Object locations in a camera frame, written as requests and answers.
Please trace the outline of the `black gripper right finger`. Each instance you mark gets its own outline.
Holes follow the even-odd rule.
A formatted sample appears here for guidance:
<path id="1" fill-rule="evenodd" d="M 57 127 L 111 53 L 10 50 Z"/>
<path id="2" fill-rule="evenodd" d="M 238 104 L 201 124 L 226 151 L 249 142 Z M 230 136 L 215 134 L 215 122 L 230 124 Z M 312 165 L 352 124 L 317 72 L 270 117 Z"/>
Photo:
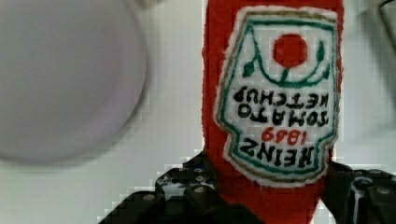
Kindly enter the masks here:
<path id="1" fill-rule="evenodd" d="M 396 224 L 395 175 L 332 161 L 321 197 L 336 224 Z"/>

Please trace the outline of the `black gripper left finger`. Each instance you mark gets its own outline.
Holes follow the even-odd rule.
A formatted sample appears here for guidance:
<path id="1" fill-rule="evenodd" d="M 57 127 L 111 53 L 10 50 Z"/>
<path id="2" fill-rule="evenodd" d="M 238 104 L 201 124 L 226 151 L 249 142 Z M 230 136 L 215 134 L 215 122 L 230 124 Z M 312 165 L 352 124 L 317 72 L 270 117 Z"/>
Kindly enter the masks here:
<path id="1" fill-rule="evenodd" d="M 264 224 L 240 203 L 227 203 L 204 152 L 130 194 L 99 224 Z"/>

